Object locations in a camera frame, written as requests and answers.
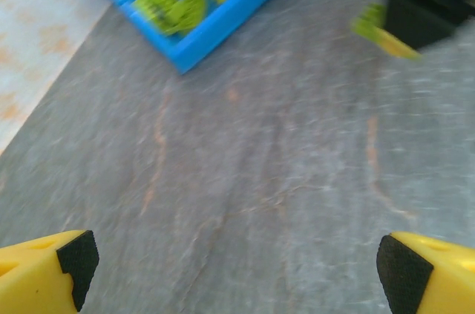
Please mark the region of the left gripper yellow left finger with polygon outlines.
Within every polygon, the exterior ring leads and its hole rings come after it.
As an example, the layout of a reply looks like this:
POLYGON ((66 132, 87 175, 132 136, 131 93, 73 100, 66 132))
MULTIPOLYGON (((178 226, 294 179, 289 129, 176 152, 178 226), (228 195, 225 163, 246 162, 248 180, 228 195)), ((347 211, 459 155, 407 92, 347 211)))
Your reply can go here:
POLYGON ((71 230, 1 248, 1 312, 79 313, 99 253, 91 230, 71 230))

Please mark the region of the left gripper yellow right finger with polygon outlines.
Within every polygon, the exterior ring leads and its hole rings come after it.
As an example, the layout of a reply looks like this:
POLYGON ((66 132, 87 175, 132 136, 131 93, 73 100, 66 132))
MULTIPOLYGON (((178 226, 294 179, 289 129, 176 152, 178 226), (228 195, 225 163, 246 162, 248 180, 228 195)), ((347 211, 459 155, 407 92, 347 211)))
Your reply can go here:
POLYGON ((376 269, 392 313, 474 312, 471 247, 391 232, 381 239, 376 269))

